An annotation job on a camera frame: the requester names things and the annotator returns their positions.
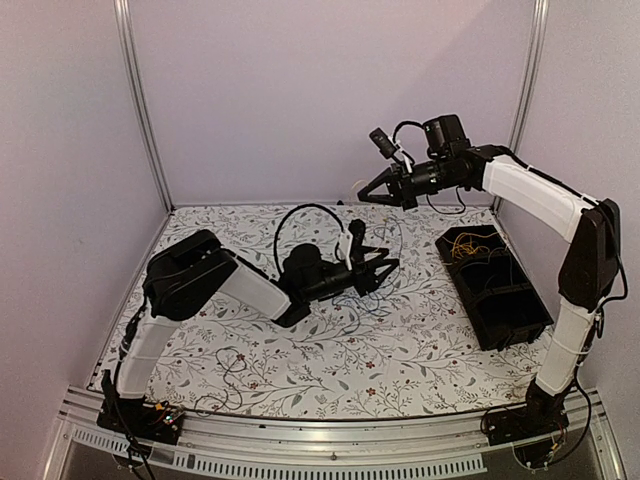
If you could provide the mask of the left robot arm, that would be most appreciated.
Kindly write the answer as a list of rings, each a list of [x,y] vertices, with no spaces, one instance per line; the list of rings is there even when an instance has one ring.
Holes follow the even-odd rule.
[[[359,233],[343,233],[337,259],[323,259],[312,243],[295,246],[271,279],[257,266],[224,247],[210,230],[199,230],[156,254],[148,263],[143,300],[128,321],[116,366],[103,374],[101,387],[111,419],[128,434],[148,426],[148,412],[137,402],[165,345],[217,294],[257,311],[282,328],[305,317],[313,302],[352,288],[364,297],[376,291],[399,266],[386,248],[366,246]]]

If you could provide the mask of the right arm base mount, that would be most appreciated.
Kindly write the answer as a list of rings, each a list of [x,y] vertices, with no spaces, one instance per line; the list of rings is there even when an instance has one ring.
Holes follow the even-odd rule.
[[[590,429],[593,402],[587,403],[585,425],[578,439],[568,445],[569,419],[564,407],[548,416],[537,417],[527,406],[488,409],[480,420],[480,431],[491,446],[510,444],[516,461],[528,470],[546,469],[570,457],[583,443]]]

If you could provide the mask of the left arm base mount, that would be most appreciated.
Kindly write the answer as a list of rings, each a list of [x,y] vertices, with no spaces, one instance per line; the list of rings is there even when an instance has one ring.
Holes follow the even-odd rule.
[[[184,422],[184,409],[168,402],[150,404],[145,397],[125,399],[116,390],[113,375],[105,370],[101,379],[104,400],[96,424],[136,439],[176,445]]]

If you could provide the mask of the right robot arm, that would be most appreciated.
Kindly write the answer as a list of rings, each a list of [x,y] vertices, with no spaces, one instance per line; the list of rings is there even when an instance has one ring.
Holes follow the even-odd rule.
[[[556,232],[568,249],[558,273],[559,316],[543,364],[532,380],[517,427],[537,436],[552,424],[556,409],[575,386],[579,365],[602,333],[611,290],[625,279],[621,260],[620,210],[611,199],[596,200],[522,161],[503,145],[475,146],[459,117],[443,115],[420,124],[427,159],[416,162],[395,134],[369,134],[390,166],[363,187],[359,200],[405,210],[421,196],[461,187],[503,199]]]

